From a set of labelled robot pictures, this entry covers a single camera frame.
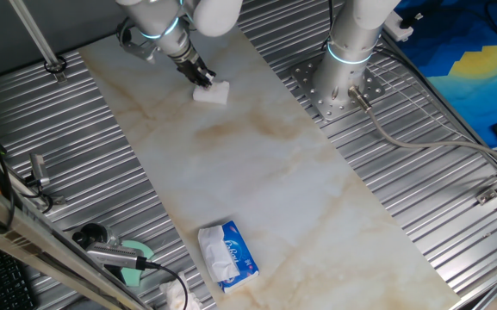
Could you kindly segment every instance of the metal mounting plate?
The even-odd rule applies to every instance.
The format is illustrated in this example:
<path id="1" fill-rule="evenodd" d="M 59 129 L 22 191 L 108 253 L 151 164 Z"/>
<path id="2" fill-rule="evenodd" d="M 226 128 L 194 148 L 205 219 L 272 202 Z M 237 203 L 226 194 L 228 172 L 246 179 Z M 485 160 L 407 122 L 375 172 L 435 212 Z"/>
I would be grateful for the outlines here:
<path id="1" fill-rule="evenodd" d="M 354 109 L 360 109 L 355 101 L 351 101 L 340 106 L 323 103 L 321 100 L 323 95 L 319 94 L 314 89 L 313 83 L 315 70 L 319 66 L 321 60 L 323 60 L 323 55 L 313 57 L 310 60 L 295 65 L 291 69 L 292 77 L 294 77 L 294 79 L 298 82 L 311 104 L 319 110 L 319 113 L 323 116 L 325 121 L 334 121 Z M 372 102 L 373 100 L 384 95 L 384 88 L 380 85 L 380 82 L 378 82 L 375 75 L 372 74 L 369 69 L 365 69 L 364 78 L 365 87 L 361 93 L 365 98 L 367 98 L 367 100 L 369 100 L 369 102 Z"/>

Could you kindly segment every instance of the metal grating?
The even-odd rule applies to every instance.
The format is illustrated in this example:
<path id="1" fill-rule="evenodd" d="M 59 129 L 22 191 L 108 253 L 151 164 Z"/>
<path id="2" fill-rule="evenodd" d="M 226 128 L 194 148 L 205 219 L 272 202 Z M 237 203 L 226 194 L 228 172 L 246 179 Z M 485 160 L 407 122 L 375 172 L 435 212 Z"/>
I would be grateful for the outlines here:
<path id="1" fill-rule="evenodd" d="M 335 9 L 341 8 L 338 1 Z M 329 29 L 327 0 L 245 1 L 239 26 L 285 86 L 378 197 L 436 271 L 464 300 L 497 282 L 497 201 L 475 196 L 497 181 L 478 152 L 459 147 L 402 149 L 385 142 L 369 118 L 354 111 L 325 124 L 289 69 L 322 54 Z M 373 102 L 396 138 L 425 142 L 463 139 L 460 126 L 396 61 L 375 54 L 369 68 L 385 96 Z"/>
<path id="2" fill-rule="evenodd" d="M 331 143 L 367 183 L 438 273 L 463 298 L 497 282 L 497 200 L 481 207 L 474 196 L 497 180 L 479 153 L 442 147 L 407 150 L 385 143 L 360 112 L 324 124 L 289 69 L 320 55 L 328 31 L 326 0 L 245 0 L 239 26 Z M 205 309 L 215 306 L 181 239 L 146 179 L 133 150 L 77 53 L 69 53 L 69 82 L 57 85 L 42 65 L 0 77 L 0 140 L 9 163 L 29 173 L 28 153 L 39 152 L 53 177 L 47 191 L 67 206 L 49 218 L 62 229 L 90 221 L 139 240 L 160 263 L 187 270 Z M 386 130 L 404 140 L 461 139 L 454 115 L 432 100 L 392 59 L 374 56 L 370 69 L 386 91 L 374 109 Z M 60 309 L 81 296 L 30 270 L 40 309 Z M 158 284 L 147 273 L 134 288 L 160 306 Z"/>
<path id="3" fill-rule="evenodd" d="M 66 206 L 48 218 L 66 230 L 88 222 L 110 226 L 122 240 L 148 245 L 156 262 L 185 270 L 191 290 L 204 309 L 214 300 L 182 240 L 154 192 L 112 112 L 78 53 L 66 56 L 68 82 L 59 85 L 43 65 L 0 77 L 0 141 L 9 165 L 22 176 L 30 173 L 28 154 L 43 154 L 51 184 L 48 194 L 63 195 Z M 60 309 L 82 296 L 28 269 L 40 309 Z M 140 298 L 157 307 L 165 303 L 158 284 L 171 278 L 147 271 Z"/>

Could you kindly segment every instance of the blue light ring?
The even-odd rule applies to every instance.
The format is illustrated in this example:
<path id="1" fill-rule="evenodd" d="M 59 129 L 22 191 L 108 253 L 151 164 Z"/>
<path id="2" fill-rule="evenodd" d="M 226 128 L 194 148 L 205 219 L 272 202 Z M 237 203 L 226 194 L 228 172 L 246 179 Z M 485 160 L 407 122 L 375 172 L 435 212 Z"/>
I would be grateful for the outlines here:
<path id="1" fill-rule="evenodd" d="M 143 34 L 143 36 L 147 39 L 157 40 L 157 39 L 160 39 L 161 37 L 163 37 L 164 35 L 169 34 L 171 31 L 173 31 L 173 29 L 177 26 L 178 23 L 179 23 L 179 17 L 176 17 L 175 21 L 173 21 L 171 26 L 164 32 L 164 34 L 148 35 L 148 34 L 143 34 L 142 32 L 141 32 L 141 34 Z"/>
<path id="2" fill-rule="evenodd" d="M 344 63 L 344 64 L 347 64 L 347 65 L 359 65 L 359 64 L 362 64 L 364 62 L 366 62 L 367 60 L 370 59 L 370 56 L 367 57 L 366 59 L 363 59 L 363 60 L 360 60 L 360 61 L 349 61 L 349 60 L 343 60 L 341 59 L 340 57 L 336 56 L 333 52 L 332 52 L 332 49 L 331 49 L 331 45 L 330 44 L 327 44 L 328 46 L 328 52 L 331 54 L 331 56 L 333 56 L 337 61 L 341 62 L 341 63 Z"/>

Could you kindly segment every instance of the yellow pattern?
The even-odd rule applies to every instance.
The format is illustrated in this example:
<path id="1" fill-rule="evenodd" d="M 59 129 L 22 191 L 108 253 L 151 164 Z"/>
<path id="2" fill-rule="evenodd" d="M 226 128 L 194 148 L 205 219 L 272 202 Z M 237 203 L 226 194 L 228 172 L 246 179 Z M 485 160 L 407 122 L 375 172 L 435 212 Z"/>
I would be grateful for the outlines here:
<path id="1" fill-rule="evenodd" d="M 497 46 L 484 46 L 481 52 L 466 52 L 455 62 L 449 75 L 468 79 L 485 79 L 497 75 Z"/>

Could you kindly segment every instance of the marble board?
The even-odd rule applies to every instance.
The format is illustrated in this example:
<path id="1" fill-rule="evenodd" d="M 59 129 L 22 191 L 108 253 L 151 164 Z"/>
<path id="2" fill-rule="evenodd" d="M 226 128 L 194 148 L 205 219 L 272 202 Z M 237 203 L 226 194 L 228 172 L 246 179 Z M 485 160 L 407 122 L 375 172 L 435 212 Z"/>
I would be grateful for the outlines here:
<path id="1" fill-rule="evenodd" d="M 227 106 L 114 36 L 79 50 L 221 310 L 449 309 L 458 296 L 234 28 L 192 35 Z M 260 276 L 212 283 L 199 228 L 234 220 Z"/>

